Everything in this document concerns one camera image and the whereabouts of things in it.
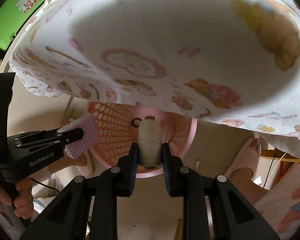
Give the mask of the left hand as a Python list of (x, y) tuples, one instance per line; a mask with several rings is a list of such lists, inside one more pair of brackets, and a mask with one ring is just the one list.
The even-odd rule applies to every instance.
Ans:
[(0, 186), (0, 213), (7, 214), (4, 204), (11, 206), (14, 204), (14, 213), (17, 217), (28, 219), (33, 215), (33, 195), (32, 184), (29, 177), (16, 183), (15, 188), (19, 192), (19, 196), (12, 200), (8, 193)]

